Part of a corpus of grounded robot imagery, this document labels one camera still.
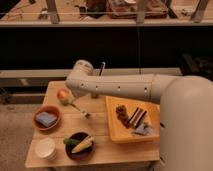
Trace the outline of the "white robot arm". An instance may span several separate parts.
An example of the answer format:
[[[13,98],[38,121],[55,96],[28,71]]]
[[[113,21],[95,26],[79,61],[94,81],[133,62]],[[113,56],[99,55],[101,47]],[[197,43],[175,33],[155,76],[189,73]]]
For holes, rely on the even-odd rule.
[[[75,96],[88,92],[160,106],[159,171],[213,171],[213,81],[159,74],[95,76],[79,60],[67,76]]]

